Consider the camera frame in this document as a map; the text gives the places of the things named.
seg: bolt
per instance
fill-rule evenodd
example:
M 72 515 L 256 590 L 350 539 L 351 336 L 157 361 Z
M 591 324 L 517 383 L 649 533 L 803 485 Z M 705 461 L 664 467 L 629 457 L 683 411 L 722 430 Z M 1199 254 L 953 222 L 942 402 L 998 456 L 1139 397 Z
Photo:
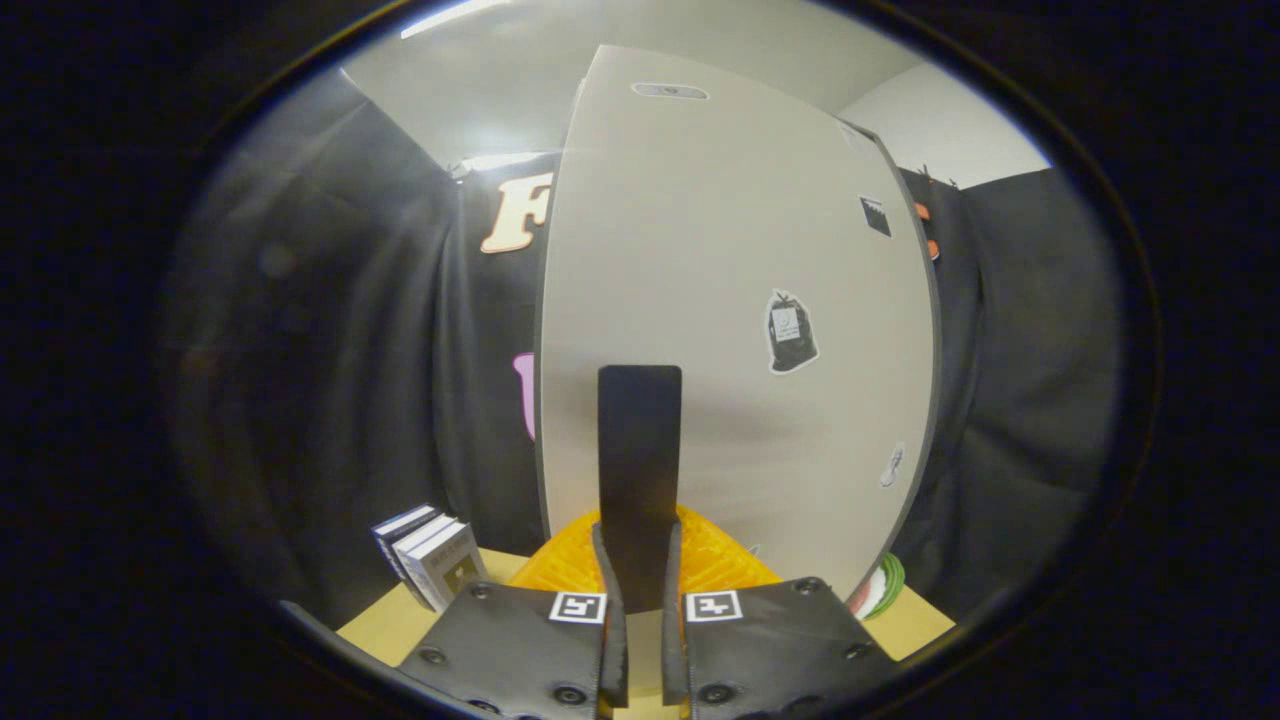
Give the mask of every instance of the bolt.
M 434 647 L 424 647 L 422 650 L 417 651 L 417 656 L 430 662 L 431 665 L 444 665 L 445 661 L 444 653 Z
M 556 702 L 561 705 L 582 705 L 584 702 L 586 702 L 586 693 L 584 693 L 577 688 L 571 688 L 568 685 L 561 685 L 556 688 L 556 692 L 552 693 L 552 697 L 554 697 Z
M 823 588 L 824 583 L 818 578 L 801 578 L 796 580 L 795 589 L 800 594 L 813 594 Z
M 733 697 L 733 688 L 722 684 L 707 685 L 698 693 L 698 698 L 707 705 L 722 705 Z

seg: trash bag sticker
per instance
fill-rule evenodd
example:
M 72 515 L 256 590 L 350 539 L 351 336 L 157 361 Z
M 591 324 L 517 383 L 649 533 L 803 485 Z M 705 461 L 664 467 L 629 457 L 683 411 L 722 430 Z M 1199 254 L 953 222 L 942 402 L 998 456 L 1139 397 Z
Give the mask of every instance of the trash bag sticker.
M 772 365 L 776 375 L 785 375 L 818 359 L 809 310 L 795 295 L 774 290 L 765 311 Z
M 884 206 L 881 205 L 881 201 L 863 195 L 858 197 L 863 201 L 863 214 L 867 215 L 868 227 L 884 233 L 887 237 L 893 237 L 893 233 L 888 232 L 888 218 L 884 217 Z

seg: white board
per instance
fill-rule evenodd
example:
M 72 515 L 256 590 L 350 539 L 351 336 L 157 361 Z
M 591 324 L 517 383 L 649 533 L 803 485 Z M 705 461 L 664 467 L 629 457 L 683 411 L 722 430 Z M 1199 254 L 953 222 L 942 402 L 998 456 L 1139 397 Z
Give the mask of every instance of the white board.
M 799 311 L 774 314 L 777 290 L 817 347 L 785 374 L 768 322 L 794 342 Z M 602 46 L 556 178 L 539 314 L 549 533 L 599 503 L 599 368 L 678 365 L 680 502 L 783 578 L 844 597 L 872 570 L 914 493 L 937 383 L 923 233 L 874 140 L 732 73 Z

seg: black fabric backdrop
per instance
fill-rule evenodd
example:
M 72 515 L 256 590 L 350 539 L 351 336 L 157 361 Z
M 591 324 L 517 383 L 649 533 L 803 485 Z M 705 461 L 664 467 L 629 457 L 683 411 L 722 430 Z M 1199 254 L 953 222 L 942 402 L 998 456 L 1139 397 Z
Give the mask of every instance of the black fabric backdrop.
M 179 454 L 246 578 L 340 625 L 390 588 L 369 528 L 420 502 L 486 547 L 543 542 L 517 355 L 547 229 L 483 254 L 509 178 L 451 178 L 340 73 L 278 105 L 195 210 L 165 364 Z M 1057 170 L 925 204 L 942 318 L 938 429 L 893 551 L 957 620 L 1029 577 L 1098 477 L 1119 372 L 1106 241 Z

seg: stack of books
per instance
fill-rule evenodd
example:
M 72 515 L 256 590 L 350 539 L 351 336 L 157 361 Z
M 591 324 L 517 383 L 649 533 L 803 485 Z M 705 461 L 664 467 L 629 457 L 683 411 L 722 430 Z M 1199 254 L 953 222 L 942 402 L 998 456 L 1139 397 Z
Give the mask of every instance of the stack of books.
M 489 578 L 471 525 L 430 505 L 375 525 L 374 539 L 408 592 L 436 612 L 467 584 Z

